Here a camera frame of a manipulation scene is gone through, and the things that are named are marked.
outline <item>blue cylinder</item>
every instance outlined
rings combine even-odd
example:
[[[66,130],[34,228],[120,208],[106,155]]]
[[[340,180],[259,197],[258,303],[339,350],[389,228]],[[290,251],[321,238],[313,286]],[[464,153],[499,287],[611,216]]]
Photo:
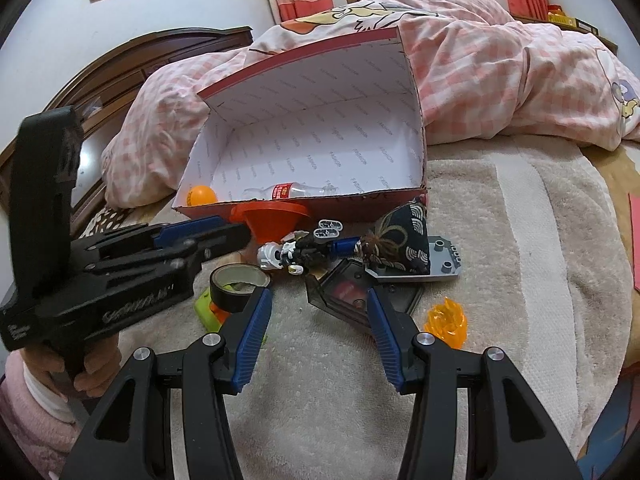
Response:
[[[332,258],[346,258],[353,256],[355,253],[356,244],[360,241],[359,236],[353,236],[351,238],[339,238],[331,242],[329,246],[329,255]]]

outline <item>silver screw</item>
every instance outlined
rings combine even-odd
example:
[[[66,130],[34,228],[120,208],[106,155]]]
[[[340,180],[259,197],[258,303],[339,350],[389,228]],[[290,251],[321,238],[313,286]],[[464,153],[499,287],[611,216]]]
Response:
[[[218,334],[207,334],[202,338],[202,342],[207,346],[215,346],[222,341],[222,338]]]
[[[144,361],[147,357],[151,355],[151,350],[146,346],[138,348],[135,352],[133,352],[133,358],[136,361]]]
[[[436,342],[435,336],[429,332],[420,332],[415,338],[418,343],[425,346],[432,345]]]
[[[497,346],[492,346],[486,351],[486,355],[492,361],[502,361],[504,359],[504,352]]]

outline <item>gray plush blanket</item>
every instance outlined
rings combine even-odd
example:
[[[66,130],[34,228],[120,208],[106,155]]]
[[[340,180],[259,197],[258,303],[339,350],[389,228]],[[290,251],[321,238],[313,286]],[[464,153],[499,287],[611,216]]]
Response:
[[[616,384],[631,320],[631,271],[604,183],[575,144],[551,137],[432,146],[429,158],[430,233],[455,243],[464,269],[455,282],[429,284],[414,319],[421,327],[444,296],[461,303],[464,349],[503,348],[577,454]],[[178,220],[170,210],[156,217]],[[307,304],[303,280],[283,276],[273,293],[252,382],[226,398],[244,477],[395,479],[413,397],[387,383],[372,338]],[[165,352],[203,333],[189,300],[129,329],[120,345],[126,356],[142,345]],[[186,479],[174,401],[176,478]]]

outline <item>human hand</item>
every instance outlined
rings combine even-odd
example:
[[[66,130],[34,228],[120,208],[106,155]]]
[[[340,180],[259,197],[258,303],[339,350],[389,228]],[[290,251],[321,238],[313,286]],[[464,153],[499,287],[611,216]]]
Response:
[[[66,396],[56,388],[50,375],[65,371],[62,357],[43,344],[27,346],[20,350],[20,354],[33,376],[66,400]],[[74,388],[79,392],[86,392],[89,397],[102,396],[120,371],[121,357],[118,334],[93,343],[84,356],[84,371],[74,379]]]

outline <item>black tape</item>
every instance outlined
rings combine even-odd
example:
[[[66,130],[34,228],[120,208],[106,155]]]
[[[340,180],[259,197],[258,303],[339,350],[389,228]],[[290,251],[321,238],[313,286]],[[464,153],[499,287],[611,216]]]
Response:
[[[231,313],[244,310],[256,286],[270,285],[269,275],[249,264],[228,264],[218,267],[209,276],[211,301]]]

